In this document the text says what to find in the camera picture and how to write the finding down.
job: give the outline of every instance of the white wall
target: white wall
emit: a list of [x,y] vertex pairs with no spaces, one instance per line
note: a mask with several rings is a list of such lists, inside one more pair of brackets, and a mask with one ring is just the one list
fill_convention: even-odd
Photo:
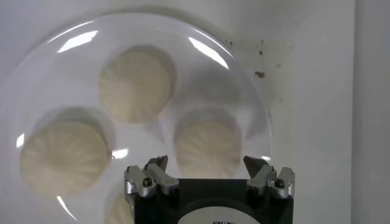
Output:
[[390,1],[357,0],[352,223],[390,223]]

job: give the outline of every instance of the white label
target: white label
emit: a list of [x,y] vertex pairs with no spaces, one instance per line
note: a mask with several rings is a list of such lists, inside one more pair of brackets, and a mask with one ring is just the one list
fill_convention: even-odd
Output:
[[206,207],[184,215],[177,224],[260,224],[251,216],[227,207]]

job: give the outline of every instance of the bolt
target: bolt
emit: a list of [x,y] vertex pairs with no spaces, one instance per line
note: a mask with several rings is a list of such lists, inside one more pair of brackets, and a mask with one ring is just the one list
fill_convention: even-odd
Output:
[[285,187],[285,182],[282,179],[276,179],[275,187],[277,187],[277,188],[284,188]]
[[153,184],[153,180],[150,179],[149,177],[145,178],[145,179],[142,181],[142,185],[143,185],[144,187],[150,187],[152,184]]

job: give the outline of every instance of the steamed bun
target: steamed bun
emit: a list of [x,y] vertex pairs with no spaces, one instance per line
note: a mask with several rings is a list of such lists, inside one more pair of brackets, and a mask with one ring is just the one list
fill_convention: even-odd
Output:
[[105,224],[133,224],[132,206],[124,199],[124,195],[117,198],[105,219]]
[[21,152],[21,176],[45,195],[77,195],[110,161],[101,136],[87,125],[59,122],[33,134]]
[[239,167],[240,136],[216,121],[202,121],[175,141],[177,164],[186,178],[229,178]]
[[170,78],[157,58],[141,51],[125,51],[103,69],[101,104],[119,121],[151,121],[171,96]]

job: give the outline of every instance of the transparent dome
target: transparent dome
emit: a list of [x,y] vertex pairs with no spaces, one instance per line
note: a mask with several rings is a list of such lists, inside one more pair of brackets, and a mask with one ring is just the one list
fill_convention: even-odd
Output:
[[[125,51],[157,58],[169,74],[169,97],[146,121],[117,119],[102,104],[101,75]],[[151,78],[139,80],[131,86],[146,85],[152,99],[159,99],[160,93],[153,89],[160,87],[150,86]],[[20,154],[33,133],[58,121],[94,128],[112,156],[100,179],[67,201],[72,216],[86,223],[100,223],[99,217],[87,213],[104,209],[101,201],[122,186],[127,166],[143,167],[153,157],[168,155],[166,172],[176,178],[203,177],[196,175],[196,166],[202,173],[218,170],[206,178],[248,178],[244,156],[269,161],[272,155],[270,118],[251,80],[218,40],[172,18],[120,13],[79,23],[39,44],[0,89],[0,122],[5,127],[0,164],[6,170],[2,182],[16,197],[23,195],[18,206],[37,205],[20,177]],[[144,102],[135,99],[137,105]],[[38,204],[33,208],[38,213],[49,207],[48,202]],[[86,206],[87,213],[81,209]]]

